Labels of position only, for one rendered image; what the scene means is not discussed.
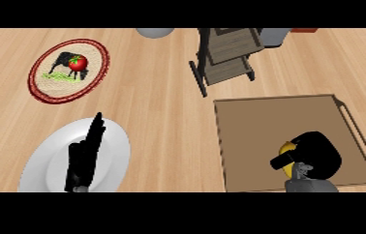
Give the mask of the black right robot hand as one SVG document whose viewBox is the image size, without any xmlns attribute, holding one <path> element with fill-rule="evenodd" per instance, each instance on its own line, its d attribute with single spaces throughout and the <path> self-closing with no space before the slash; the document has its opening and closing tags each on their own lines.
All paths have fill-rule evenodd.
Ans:
<svg viewBox="0 0 366 234">
<path fill-rule="evenodd" d="M 305 132 L 290 142 L 296 145 L 296 148 L 286 155 L 293 162 L 340 168 L 340 154 L 321 132 Z M 280 155 L 271 159 L 270 165 L 274 170 L 281 169 L 283 161 L 284 158 Z"/>
</svg>

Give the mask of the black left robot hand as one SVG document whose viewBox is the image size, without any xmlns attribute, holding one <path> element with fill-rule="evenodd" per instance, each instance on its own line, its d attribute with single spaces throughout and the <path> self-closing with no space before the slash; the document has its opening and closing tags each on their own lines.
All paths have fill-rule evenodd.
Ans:
<svg viewBox="0 0 366 234">
<path fill-rule="evenodd" d="M 104 130 L 103 115 L 97 113 L 85 138 L 67 146 L 66 192 L 72 192 L 73 187 L 89 187 L 91 185 Z"/>
</svg>

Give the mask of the brown tray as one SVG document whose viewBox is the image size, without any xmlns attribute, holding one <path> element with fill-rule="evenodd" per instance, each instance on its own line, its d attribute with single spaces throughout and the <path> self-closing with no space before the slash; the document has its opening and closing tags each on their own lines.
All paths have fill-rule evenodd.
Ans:
<svg viewBox="0 0 366 234">
<path fill-rule="evenodd" d="M 345 109 L 332 95 L 216 100 L 213 102 L 224 186 L 228 192 L 281 190 L 287 176 L 270 166 L 284 142 L 318 131 L 342 157 L 330 178 L 336 186 L 366 184 L 364 147 Z"/>
</svg>

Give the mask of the dark tiered basket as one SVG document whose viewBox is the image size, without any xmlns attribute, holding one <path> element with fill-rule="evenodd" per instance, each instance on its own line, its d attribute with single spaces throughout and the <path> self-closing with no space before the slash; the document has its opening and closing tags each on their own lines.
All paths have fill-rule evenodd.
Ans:
<svg viewBox="0 0 366 234">
<path fill-rule="evenodd" d="M 202 96 L 206 86 L 246 75 L 253 81 L 249 57 L 264 49 L 256 28 L 199 28 L 197 62 L 190 61 L 191 73 Z"/>
</svg>

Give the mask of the white plate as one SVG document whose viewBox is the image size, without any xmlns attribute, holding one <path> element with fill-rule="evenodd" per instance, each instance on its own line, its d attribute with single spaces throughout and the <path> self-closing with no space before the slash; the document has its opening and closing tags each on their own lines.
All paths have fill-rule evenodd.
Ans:
<svg viewBox="0 0 366 234">
<path fill-rule="evenodd" d="M 85 138 L 91 121 L 91 118 L 84 118 L 70 122 L 44 139 L 22 170 L 19 192 L 64 191 L 69 145 Z M 89 192 L 116 191 L 128 167 L 126 133 L 120 125 L 109 119 L 104 119 L 104 127 Z"/>
</svg>

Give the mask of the round red-rimmed woven placemat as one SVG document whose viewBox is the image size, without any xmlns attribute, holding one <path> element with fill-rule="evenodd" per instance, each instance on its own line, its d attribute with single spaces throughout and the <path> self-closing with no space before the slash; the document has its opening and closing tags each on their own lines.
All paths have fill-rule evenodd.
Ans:
<svg viewBox="0 0 366 234">
<path fill-rule="evenodd" d="M 59 58 L 75 56 L 87 63 L 73 71 Z M 97 87 L 109 70 L 110 56 L 104 46 L 89 39 L 73 39 L 54 45 L 35 60 L 26 86 L 30 96 L 48 104 L 79 99 Z"/>
</svg>

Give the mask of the red tomato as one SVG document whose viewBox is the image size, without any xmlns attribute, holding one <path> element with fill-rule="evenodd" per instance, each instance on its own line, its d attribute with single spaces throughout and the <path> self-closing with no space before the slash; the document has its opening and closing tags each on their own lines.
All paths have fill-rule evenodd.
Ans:
<svg viewBox="0 0 366 234">
<path fill-rule="evenodd" d="M 87 58 L 82 55 L 75 55 L 67 60 L 67 67 L 72 71 L 79 72 L 87 68 Z"/>
</svg>

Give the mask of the grey container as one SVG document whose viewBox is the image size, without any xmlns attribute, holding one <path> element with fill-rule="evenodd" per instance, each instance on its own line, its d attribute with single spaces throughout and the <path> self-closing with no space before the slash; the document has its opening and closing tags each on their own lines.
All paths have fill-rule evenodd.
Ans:
<svg viewBox="0 0 366 234">
<path fill-rule="evenodd" d="M 290 32 L 290 28 L 262 28 L 259 38 L 265 48 L 278 47 Z"/>
</svg>

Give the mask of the grey round bowl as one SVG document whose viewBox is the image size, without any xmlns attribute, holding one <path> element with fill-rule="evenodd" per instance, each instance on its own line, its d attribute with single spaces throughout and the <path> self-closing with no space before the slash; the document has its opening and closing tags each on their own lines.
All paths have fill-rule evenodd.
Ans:
<svg viewBox="0 0 366 234">
<path fill-rule="evenodd" d="M 172 28 L 137 28 L 137 32 L 144 38 L 159 39 L 172 32 Z"/>
</svg>

